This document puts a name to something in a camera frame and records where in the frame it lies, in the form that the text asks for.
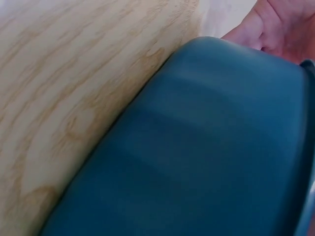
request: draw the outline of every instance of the wooden surface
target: wooden surface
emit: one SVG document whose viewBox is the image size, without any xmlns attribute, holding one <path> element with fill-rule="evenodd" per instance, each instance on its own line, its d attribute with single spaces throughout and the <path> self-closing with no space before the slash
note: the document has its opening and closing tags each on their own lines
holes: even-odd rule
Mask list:
<svg viewBox="0 0 315 236">
<path fill-rule="evenodd" d="M 253 2 L 0 0 L 0 236 L 35 235 L 171 52 L 221 36 Z"/>
</svg>

